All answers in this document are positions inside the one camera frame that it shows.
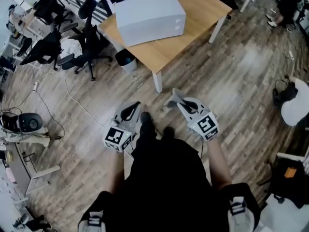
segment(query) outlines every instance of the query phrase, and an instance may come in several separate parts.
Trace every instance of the white box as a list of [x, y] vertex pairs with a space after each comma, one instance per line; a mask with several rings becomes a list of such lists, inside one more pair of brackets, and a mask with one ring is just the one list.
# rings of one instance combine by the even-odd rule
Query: white box
[[186, 14], [177, 0], [126, 0], [115, 12], [126, 46], [183, 34]]

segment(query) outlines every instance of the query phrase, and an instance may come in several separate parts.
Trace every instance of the wooden floor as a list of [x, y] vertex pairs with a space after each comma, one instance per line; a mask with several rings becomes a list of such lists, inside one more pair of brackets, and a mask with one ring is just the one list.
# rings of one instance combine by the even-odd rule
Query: wooden floor
[[[128, 75], [115, 60], [100, 61], [94, 70], [96, 82], [91, 82], [85, 71], [79, 75], [74, 75], [73, 70], [59, 73], [65, 73], [70, 94], [100, 123], [106, 123], [120, 104], [140, 101], [148, 107], [159, 131], [173, 126], [176, 137], [199, 152], [200, 137], [189, 131], [180, 111], [168, 110], [163, 104], [173, 87], [201, 99], [219, 121], [222, 149], [233, 181], [247, 182], [262, 203], [266, 187], [256, 183], [270, 172], [265, 161], [278, 151], [284, 152], [293, 134], [272, 103], [276, 80], [284, 78], [287, 68], [289, 72], [292, 69], [292, 62], [288, 60], [287, 66], [283, 56], [289, 50], [296, 59], [295, 76], [308, 79], [308, 48], [302, 34], [299, 29], [289, 33], [284, 28], [271, 28], [265, 17], [271, 7], [276, 7], [274, 0], [250, 3], [243, 14], [232, 14], [213, 45], [208, 43], [209, 36], [193, 44], [163, 70], [161, 94], [155, 91], [152, 73], [141, 65]], [[106, 52], [113, 56], [116, 53], [112, 47]], [[18, 67], [8, 78], [4, 106], [18, 106], [32, 89], [33, 80], [40, 79], [42, 83], [43, 75], [50, 71], [51, 66], [35, 70], [33, 79], [31, 67]], [[278, 88], [284, 88], [284, 84], [279, 82]], [[109, 150], [101, 140], [102, 127], [68, 97], [63, 76], [47, 75], [44, 90], [40, 86], [38, 92], [63, 125], [65, 137], [48, 148], [20, 145], [27, 152], [35, 152], [37, 170], [61, 166], [52, 174], [49, 187], [30, 195], [29, 207], [36, 215], [44, 214], [58, 231], [76, 231], [85, 209], [104, 190]], [[61, 127], [51, 120], [36, 93], [31, 93], [20, 108], [23, 112], [39, 113], [52, 134], [62, 135]], [[202, 161], [208, 172], [207, 150]], [[126, 175], [131, 164], [127, 157]]]

